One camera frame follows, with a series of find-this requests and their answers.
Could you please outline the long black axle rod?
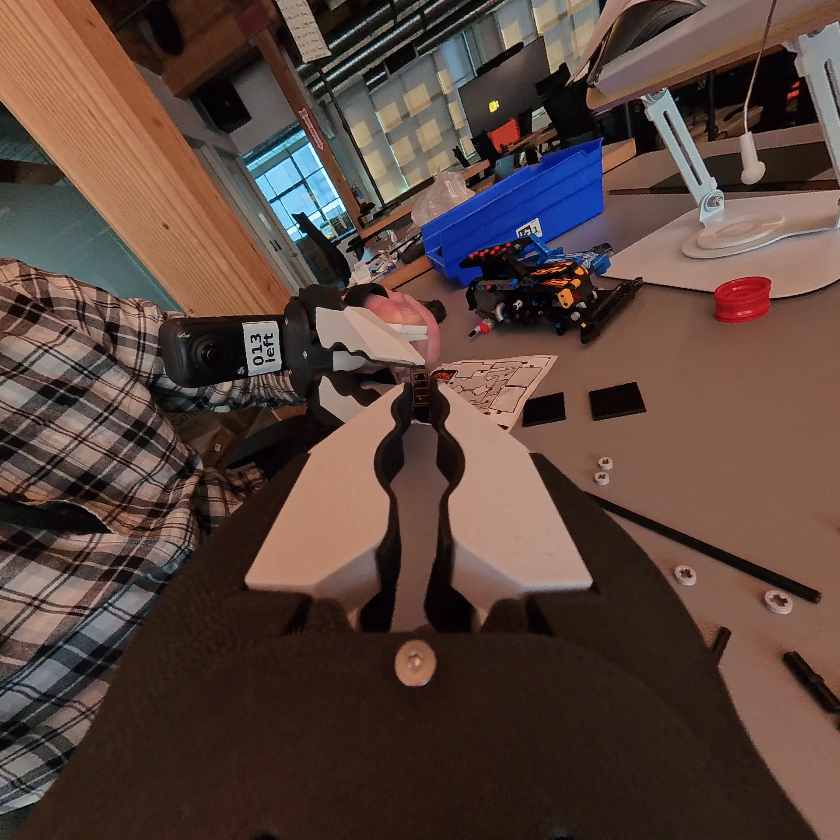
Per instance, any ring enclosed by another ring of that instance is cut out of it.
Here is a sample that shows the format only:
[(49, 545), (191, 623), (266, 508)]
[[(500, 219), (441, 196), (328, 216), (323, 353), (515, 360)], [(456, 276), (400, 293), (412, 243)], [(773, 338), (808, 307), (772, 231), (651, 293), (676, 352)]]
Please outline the long black axle rod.
[(798, 597), (806, 602), (818, 604), (823, 599), (823, 594), (817, 589), (798, 582), (790, 577), (787, 577), (778, 572), (769, 570), (755, 562), (745, 560), (738, 555), (716, 547), (708, 542), (704, 542), (698, 538), (692, 537), (689, 534), (681, 532), (677, 529), (671, 528), (661, 522), (648, 518), (635, 511), (628, 510), (622, 506), (615, 504), (612, 501), (606, 500), (597, 495), (586, 492), (586, 496), (591, 498), (601, 509), (612, 513), (619, 518), (638, 525), (639, 527), (656, 533), (671, 542), (677, 543), (685, 548), (701, 553), (708, 558), (718, 561), (728, 567), (746, 574), (757, 581), (771, 585), (778, 590), (787, 592), (790, 595)]

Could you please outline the person's plaid shirt torso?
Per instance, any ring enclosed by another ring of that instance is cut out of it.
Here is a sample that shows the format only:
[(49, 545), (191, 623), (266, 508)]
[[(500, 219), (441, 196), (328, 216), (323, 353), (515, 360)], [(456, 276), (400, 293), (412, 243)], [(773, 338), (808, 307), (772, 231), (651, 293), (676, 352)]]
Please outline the person's plaid shirt torso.
[(266, 478), (204, 465), (154, 400), (173, 312), (10, 258), (1, 295), (2, 498), (85, 525), (2, 525), (5, 815), (43, 798), (163, 589)]

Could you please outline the black computer monitor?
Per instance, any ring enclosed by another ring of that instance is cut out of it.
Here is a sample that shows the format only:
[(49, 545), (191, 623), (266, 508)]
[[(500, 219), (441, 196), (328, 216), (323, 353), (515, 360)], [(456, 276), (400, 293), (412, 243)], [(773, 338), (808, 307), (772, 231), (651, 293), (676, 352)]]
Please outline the black computer monitor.
[(505, 55), (501, 63), (458, 88), (471, 138), (498, 130), (540, 105), (537, 85), (550, 75), (544, 38)]

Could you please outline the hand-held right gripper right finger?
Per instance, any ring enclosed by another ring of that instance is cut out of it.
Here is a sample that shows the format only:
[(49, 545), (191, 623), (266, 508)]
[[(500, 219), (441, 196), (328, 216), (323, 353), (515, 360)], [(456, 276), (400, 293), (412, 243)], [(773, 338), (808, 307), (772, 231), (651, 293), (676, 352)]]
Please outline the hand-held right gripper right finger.
[(425, 613), (474, 625), (499, 601), (593, 585), (531, 453), (446, 384), (431, 384), (436, 465), (447, 481)]

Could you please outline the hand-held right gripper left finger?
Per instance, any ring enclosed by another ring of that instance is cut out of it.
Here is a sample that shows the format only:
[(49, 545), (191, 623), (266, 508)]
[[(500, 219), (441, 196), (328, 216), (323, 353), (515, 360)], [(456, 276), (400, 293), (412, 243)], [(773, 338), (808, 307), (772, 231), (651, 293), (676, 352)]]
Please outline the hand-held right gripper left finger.
[(402, 542), (392, 482), (414, 418), (410, 385), (392, 388), (314, 447), (246, 576), (250, 590), (308, 595), (392, 628)]

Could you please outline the blue black toy brick truck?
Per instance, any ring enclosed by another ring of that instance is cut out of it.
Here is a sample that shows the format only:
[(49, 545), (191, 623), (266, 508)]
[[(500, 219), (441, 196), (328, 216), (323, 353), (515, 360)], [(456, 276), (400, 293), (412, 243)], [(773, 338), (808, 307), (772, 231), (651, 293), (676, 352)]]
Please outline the blue black toy brick truck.
[(589, 344), (644, 285), (637, 277), (598, 287), (595, 281), (610, 269), (611, 257), (590, 250), (566, 254), (533, 234), (475, 250), (459, 266), (480, 269), (466, 289), (469, 310), (480, 316), (470, 339), (499, 324), (544, 319), (559, 336), (578, 329), (581, 343)]

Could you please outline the person's left forearm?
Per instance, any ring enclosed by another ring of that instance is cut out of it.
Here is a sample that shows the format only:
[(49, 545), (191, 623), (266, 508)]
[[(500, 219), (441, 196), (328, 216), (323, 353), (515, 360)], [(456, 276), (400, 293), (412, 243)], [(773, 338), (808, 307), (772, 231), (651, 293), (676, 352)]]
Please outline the person's left forearm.
[(185, 387), (165, 373), (150, 378), (148, 388), (165, 413), (229, 413), (251, 407), (277, 409), (305, 402), (291, 387), (288, 373), (267, 373), (215, 385)]

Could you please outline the sticker sheet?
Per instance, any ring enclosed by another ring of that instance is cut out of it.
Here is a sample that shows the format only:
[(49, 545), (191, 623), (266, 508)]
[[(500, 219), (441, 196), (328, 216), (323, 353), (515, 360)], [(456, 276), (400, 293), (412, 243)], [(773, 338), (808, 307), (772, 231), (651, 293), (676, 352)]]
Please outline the sticker sheet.
[(447, 384), (499, 427), (510, 431), (557, 359), (556, 355), (537, 354), (462, 360), (443, 364), (429, 378)]

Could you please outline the clear plastic bag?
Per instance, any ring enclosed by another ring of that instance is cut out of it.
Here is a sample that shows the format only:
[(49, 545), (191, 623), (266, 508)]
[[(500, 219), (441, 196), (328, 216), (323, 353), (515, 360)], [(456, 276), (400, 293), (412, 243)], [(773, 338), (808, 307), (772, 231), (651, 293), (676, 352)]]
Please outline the clear plastic bag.
[(458, 205), (469, 200), (475, 192), (466, 185), (465, 177), (458, 172), (437, 173), (432, 185), (417, 198), (412, 212), (413, 223), (418, 227), (434, 221)]

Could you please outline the white book stand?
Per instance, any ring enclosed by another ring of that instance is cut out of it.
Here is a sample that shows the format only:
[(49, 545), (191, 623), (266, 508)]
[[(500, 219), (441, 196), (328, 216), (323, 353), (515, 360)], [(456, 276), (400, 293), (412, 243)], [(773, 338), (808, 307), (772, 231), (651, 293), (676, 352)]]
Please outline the white book stand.
[(707, 2), (603, 67), (587, 94), (590, 109), (641, 100), (696, 205), (618, 253), (615, 270), (648, 285), (702, 292), (768, 277), (772, 301), (838, 281), (838, 191), (726, 198), (671, 95), (680, 83), (782, 46), (812, 94), (838, 175), (838, 39), (838, 2)]

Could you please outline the blue storage bin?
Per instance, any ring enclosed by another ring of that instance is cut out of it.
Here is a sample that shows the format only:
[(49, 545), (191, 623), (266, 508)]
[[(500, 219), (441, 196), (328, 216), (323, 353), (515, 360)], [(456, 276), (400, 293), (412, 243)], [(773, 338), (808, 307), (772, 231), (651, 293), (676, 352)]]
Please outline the blue storage bin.
[(527, 234), (549, 243), (601, 214), (602, 177), (601, 139), (546, 154), (424, 225), (425, 255), (466, 287), (479, 272), (460, 263), (477, 250)]

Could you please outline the black office chair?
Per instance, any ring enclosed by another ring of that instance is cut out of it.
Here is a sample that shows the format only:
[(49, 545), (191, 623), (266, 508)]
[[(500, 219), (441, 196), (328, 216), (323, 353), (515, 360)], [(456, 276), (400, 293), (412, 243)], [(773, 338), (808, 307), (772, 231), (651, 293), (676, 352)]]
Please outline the black office chair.
[(346, 290), (350, 284), (351, 267), (344, 253), (306, 214), (294, 213), (291, 217), (303, 234), (298, 247), (316, 282), (320, 286)]

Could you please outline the red wheel rim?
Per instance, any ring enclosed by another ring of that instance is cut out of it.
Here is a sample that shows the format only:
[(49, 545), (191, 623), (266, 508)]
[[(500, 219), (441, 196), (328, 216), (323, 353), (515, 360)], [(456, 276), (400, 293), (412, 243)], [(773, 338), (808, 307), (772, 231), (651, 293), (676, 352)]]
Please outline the red wheel rim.
[(713, 292), (715, 320), (740, 324), (760, 319), (770, 310), (772, 281), (748, 276), (722, 283)]

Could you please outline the white printed paper notice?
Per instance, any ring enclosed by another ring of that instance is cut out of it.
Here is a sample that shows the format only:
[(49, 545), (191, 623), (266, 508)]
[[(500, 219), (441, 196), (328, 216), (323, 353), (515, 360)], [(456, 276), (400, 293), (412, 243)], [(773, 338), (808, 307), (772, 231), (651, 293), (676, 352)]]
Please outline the white printed paper notice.
[(325, 41), (307, 1), (275, 1), (304, 62), (330, 58)]

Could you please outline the person's left hand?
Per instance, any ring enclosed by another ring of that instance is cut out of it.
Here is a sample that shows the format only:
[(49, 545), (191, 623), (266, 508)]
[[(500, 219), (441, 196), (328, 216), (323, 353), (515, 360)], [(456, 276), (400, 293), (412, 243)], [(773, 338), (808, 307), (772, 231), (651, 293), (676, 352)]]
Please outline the person's left hand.
[(425, 327), (425, 339), (406, 339), (423, 356), (425, 366), (430, 371), (435, 368), (440, 356), (440, 328), (433, 313), (423, 303), (400, 291), (387, 290), (386, 295), (368, 295), (363, 307), (392, 326)]

